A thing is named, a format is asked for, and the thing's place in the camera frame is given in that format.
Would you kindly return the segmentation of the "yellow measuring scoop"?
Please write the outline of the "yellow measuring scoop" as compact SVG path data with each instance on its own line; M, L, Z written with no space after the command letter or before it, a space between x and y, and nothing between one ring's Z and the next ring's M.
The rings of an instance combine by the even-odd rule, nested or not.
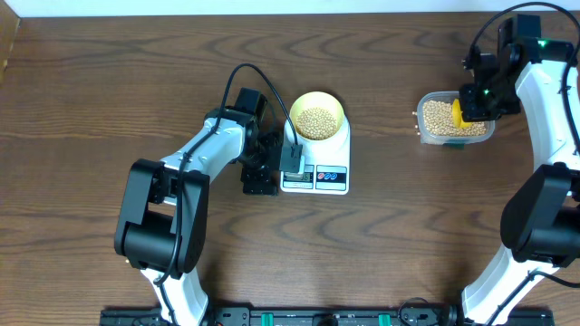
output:
M462 118L462 110L460 107L460 102L459 99L455 99L452 102L452 106L451 106L451 112L452 112L452 122L455 128L457 129L467 129L469 128L472 123L471 122L466 122L463 120Z

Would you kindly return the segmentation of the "white digital kitchen scale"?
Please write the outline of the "white digital kitchen scale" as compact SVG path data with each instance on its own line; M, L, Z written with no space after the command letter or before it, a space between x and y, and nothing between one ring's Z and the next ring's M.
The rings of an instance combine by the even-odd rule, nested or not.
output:
M303 146L304 173L281 173L285 192L317 195L346 195L350 186L351 130L348 119L326 140L309 140L297 134Z

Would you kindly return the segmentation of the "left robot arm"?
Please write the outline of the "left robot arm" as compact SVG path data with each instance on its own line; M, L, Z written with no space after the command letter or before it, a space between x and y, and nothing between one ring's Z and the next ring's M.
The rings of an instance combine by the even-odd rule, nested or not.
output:
M281 136L260 125L267 99L244 88L233 106L214 109L200 132L160 161L132 164L114 236L116 254L141 270L171 325L199 325L209 306L196 266L206 239L211 182L230 163L242 166L247 195L274 196Z

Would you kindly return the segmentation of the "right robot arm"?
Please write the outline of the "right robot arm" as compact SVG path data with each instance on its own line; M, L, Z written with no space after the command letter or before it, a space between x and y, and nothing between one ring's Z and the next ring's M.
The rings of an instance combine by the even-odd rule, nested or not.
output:
M524 113L534 172L507 202L501 246L461 293L460 325L504 325L517 303L579 257L578 44L545 38L537 15L518 14L498 28L496 53L471 43L454 121L482 122Z

